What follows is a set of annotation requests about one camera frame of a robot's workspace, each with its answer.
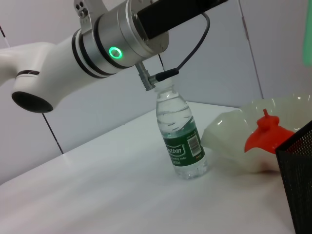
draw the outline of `red plastic object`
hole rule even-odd
[[[261,148],[275,154],[275,149],[294,134],[278,125],[279,117],[270,116],[266,109],[263,112],[264,117],[257,121],[258,128],[246,141],[245,152],[252,148]]]

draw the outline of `green object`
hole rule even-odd
[[[119,48],[114,47],[114,46],[109,49],[109,54],[114,59],[122,58],[122,51]]]
[[[303,48],[303,61],[305,65],[312,66],[312,0],[309,0],[306,37]]]
[[[205,156],[196,127],[190,133],[177,138],[164,138],[164,141],[171,161],[177,167],[192,165]]]

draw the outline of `mesh wire basket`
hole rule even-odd
[[[276,149],[296,234],[312,234],[312,121]]]

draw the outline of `bottle cap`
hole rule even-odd
[[[169,88],[173,86],[173,82],[172,82],[172,79],[171,78],[168,78],[168,79],[165,79],[161,82],[158,82],[155,84],[155,91],[158,92],[160,90],[163,90],[163,89],[166,89],[166,88]]]

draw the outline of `water bottle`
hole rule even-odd
[[[171,78],[157,83],[156,92],[157,122],[175,172],[182,179],[204,175],[208,163],[189,105],[174,90]]]

